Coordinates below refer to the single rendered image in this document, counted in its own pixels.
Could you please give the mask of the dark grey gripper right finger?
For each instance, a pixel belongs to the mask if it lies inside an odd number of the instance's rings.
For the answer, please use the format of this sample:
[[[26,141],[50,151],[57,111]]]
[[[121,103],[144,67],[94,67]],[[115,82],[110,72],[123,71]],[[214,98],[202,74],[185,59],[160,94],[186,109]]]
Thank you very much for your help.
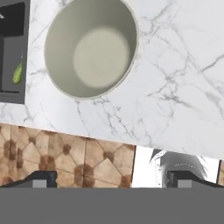
[[[167,182],[168,188],[194,188],[194,187],[223,188],[223,185],[218,185],[213,182],[201,179],[190,171],[168,171],[167,179],[168,179]]]

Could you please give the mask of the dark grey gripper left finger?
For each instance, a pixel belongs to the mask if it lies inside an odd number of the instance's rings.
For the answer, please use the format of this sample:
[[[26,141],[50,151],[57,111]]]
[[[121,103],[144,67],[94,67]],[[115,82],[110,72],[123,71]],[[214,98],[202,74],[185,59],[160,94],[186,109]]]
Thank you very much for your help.
[[[56,171],[34,171],[24,179],[3,185],[3,188],[56,188],[58,186],[57,177]]]

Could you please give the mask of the pale grey bowl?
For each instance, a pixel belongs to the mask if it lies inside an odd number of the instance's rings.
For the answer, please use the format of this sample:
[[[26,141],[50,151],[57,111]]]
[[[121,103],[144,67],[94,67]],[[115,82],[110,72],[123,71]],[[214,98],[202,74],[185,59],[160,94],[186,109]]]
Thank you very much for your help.
[[[45,66],[61,92],[92,99],[126,78],[137,45],[137,20],[124,0],[72,0],[46,34]]]

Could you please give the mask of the green leaf vegetable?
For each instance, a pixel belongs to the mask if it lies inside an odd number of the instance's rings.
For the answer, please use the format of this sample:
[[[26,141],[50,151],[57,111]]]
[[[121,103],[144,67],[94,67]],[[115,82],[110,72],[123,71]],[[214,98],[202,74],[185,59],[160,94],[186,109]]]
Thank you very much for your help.
[[[20,61],[13,73],[12,81],[14,84],[19,84],[22,80],[23,62]]]

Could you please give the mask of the white and chrome appliance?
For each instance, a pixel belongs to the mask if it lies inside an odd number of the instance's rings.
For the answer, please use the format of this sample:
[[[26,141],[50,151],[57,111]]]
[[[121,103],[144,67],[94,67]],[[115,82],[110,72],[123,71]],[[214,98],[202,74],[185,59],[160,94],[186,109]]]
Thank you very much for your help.
[[[189,171],[200,179],[217,184],[221,161],[142,146],[136,147],[132,188],[166,188],[168,171]]]

